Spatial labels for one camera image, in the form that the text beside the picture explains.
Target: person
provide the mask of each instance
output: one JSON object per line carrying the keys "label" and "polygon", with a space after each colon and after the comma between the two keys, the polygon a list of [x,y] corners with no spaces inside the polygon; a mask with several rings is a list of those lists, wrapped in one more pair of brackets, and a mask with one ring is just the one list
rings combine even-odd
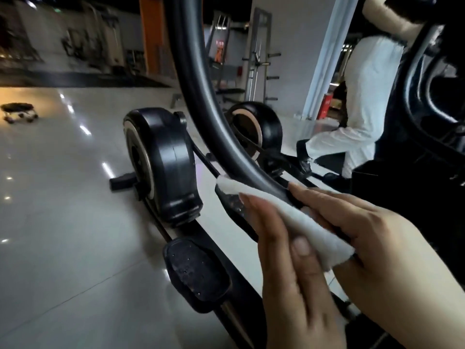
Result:
{"label": "person", "polygon": [[[349,194],[289,184],[357,258],[334,268],[350,300],[407,349],[458,349],[465,342],[465,293],[419,230],[402,216]],[[307,239],[289,239],[276,208],[241,195],[259,236],[267,349],[346,347],[338,310]]]}
{"label": "person", "polygon": [[423,27],[399,16],[386,1],[359,0],[355,11],[356,24],[351,26],[363,31],[364,37],[355,46],[345,71],[347,127],[297,142],[301,169],[323,155],[346,152],[341,176],[329,173],[323,179],[339,191],[350,186],[353,169],[374,158],[404,45],[413,44]]}

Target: dark ceiling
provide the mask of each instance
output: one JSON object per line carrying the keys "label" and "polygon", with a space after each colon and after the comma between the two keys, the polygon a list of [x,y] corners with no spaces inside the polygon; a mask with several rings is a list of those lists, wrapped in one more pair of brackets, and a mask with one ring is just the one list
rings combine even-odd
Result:
{"label": "dark ceiling", "polygon": [[[139,13],[139,0],[93,0],[102,4],[110,5],[132,13]],[[79,0],[43,0],[43,2],[57,8],[81,10]],[[211,24],[213,10],[223,11],[232,16],[236,22],[247,22],[250,18],[252,0],[204,0],[204,23]]]}

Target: red fire extinguisher box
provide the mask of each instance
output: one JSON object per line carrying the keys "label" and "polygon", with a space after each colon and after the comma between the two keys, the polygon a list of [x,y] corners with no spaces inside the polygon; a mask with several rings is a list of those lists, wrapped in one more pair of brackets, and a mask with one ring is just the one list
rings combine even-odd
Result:
{"label": "red fire extinguisher box", "polygon": [[318,111],[317,120],[324,119],[328,115],[328,110],[331,105],[331,99],[333,99],[332,93],[326,93],[323,97],[323,101]]}

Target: person in white pants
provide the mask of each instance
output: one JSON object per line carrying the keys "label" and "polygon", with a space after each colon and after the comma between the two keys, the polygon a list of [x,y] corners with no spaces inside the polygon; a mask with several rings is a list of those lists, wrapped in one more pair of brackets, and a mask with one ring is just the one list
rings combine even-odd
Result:
{"label": "person in white pants", "polygon": [[346,179],[352,177],[353,169],[374,158],[375,142],[383,133],[387,103],[404,52],[401,42],[394,39],[411,45],[423,26],[400,17],[385,2],[365,0],[363,4],[363,16],[381,32],[363,38],[347,63],[347,127],[316,134],[305,143],[307,162],[346,152],[342,170]]}

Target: white tile floor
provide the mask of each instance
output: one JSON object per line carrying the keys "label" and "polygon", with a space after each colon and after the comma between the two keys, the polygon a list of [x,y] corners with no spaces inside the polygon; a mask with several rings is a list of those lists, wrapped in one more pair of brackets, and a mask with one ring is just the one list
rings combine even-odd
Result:
{"label": "white tile floor", "polygon": [[[40,115],[0,121],[0,348],[233,348],[215,315],[196,314],[167,280],[143,205],[108,189],[108,174],[132,170],[124,115],[168,107],[172,93],[0,88],[2,103],[29,102]],[[287,153],[311,133],[304,123],[283,119]],[[256,244],[219,224],[214,179],[197,166],[199,223],[261,291]]]}

